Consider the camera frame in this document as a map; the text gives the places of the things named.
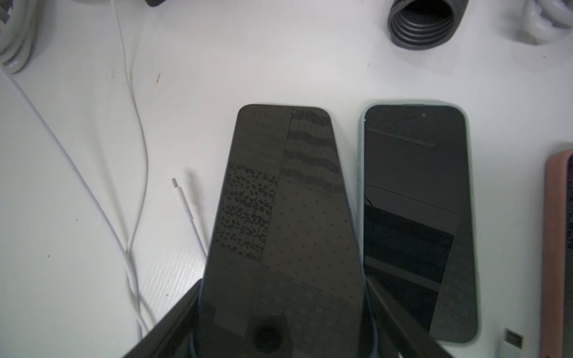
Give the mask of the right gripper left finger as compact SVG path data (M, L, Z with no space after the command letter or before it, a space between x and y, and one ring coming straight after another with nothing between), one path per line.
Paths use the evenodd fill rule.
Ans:
M201 280L198 280L125 358L192 357L191 337L196 324Z

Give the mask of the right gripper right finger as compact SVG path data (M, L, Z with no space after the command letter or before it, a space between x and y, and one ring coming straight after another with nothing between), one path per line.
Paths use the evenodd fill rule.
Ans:
M403 357L452 357L405 310L375 277L366 282L375 322L389 337L397 354Z

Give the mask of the blue case phone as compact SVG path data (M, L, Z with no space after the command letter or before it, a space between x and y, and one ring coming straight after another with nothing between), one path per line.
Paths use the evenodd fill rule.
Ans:
M241 108L190 353L373 357L375 343L330 116Z

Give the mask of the green case phone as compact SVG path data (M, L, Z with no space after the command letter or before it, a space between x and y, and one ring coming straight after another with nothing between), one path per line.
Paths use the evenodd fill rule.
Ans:
M468 125L447 104L363 116L363 261L436 340L478 333Z

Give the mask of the pink case phone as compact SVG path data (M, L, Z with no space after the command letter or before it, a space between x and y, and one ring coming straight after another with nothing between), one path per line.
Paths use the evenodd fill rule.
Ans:
M572 356L571 149L546 164L540 356Z

